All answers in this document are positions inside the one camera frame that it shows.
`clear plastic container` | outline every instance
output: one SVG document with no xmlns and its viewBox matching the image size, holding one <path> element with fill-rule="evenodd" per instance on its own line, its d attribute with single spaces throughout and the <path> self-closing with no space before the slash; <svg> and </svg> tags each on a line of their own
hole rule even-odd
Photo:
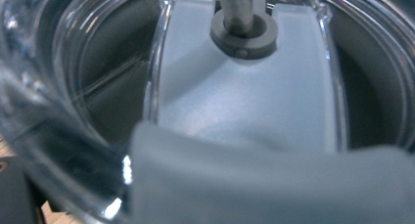
<svg viewBox="0 0 415 224">
<path fill-rule="evenodd" d="M 414 1 L 321 0 L 332 7 L 351 149 L 415 150 Z M 316 6 L 267 0 L 267 10 L 275 3 Z M 0 132 L 48 198 L 85 222 L 128 220 L 129 134 L 139 120 L 157 120 L 173 6 L 0 0 Z"/>
</svg>

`gray rubber gasket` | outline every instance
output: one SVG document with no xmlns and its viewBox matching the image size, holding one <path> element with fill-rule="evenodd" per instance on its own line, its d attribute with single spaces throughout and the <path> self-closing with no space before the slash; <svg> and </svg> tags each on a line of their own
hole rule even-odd
<svg viewBox="0 0 415 224">
<path fill-rule="evenodd" d="M 253 37 L 234 36 L 224 25 L 223 11 L 218 11 L 211 22 L 210 37 L 226 55 L 242 59 L 257 60 L 271 55 L 277 49 L 277 24 L 266 13 L 254 15 Z"/>
</svg>

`gray plastic part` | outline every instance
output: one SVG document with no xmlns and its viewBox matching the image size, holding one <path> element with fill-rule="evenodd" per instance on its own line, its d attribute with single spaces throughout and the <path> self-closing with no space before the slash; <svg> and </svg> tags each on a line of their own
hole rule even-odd
<svg viewBox="0 0 415 224">
<path fill-rule="evenodd" d="M 220 10 L 211 21 L 210 36 L 228 56 L 256 60 L 271 55 L 277 49 L 277 25 L 268 14 L 262 12 L 254 15 L 254 25 L 248 37 L 230 33 L 223 21 L 223 10 Z"/>
<path fill-rule="evenodd" d="M 217 48 L 213 15 L 214 0 L 176 0 L 162 51 L 158 125 L 228 147 L 337 152 L 334 76 L 312 8 L 277 6 L 278 49 L 259 60 Z"/>
<path fill-rule="evenodd" d="M 415 166 L 399 149 L 281 154 L 227 148 L 141 123 L 132 161 L 134 223 L 415 221 Z"/>
</svg>

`metal rod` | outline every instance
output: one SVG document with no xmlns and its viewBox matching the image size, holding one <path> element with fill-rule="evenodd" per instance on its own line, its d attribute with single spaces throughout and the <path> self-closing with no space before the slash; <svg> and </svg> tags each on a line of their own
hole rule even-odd
<svg viewBox="0 0 415 224">
<path fill-rule="evenodd" d="M 226 29 L 235 36 L 249 36 L 254 25 L 253 0 L 220 0 Z"/>
</svg>

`wooden surface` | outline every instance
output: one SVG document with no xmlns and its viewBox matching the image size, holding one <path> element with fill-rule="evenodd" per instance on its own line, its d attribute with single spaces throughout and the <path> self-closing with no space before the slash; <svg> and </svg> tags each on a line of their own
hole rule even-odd
<svg viewBox="0 0 415 224">
<path fill-rule="evenodd" d="M 14 155 L 13 151 L 6 145 L 6 142 L 0 135 L 0 157 L 11 157 Z M 81 224 L 72 215 L 63 212 L 52 212 L 47 202 L 43 204 L 42 210 L 47 224 Z"/>
</svg>

